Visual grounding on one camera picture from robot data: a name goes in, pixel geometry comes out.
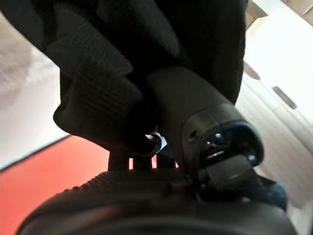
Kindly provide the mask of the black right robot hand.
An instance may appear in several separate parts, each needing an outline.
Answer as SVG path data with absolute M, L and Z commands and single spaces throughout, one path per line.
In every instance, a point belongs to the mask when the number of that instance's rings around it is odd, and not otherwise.
M 182 67 L 146 78 L 177 168 L 106 171 L 58 193 L 19 235 L 294 235 L 287 195 L 254 168 L 259 133 L 220 92 Z

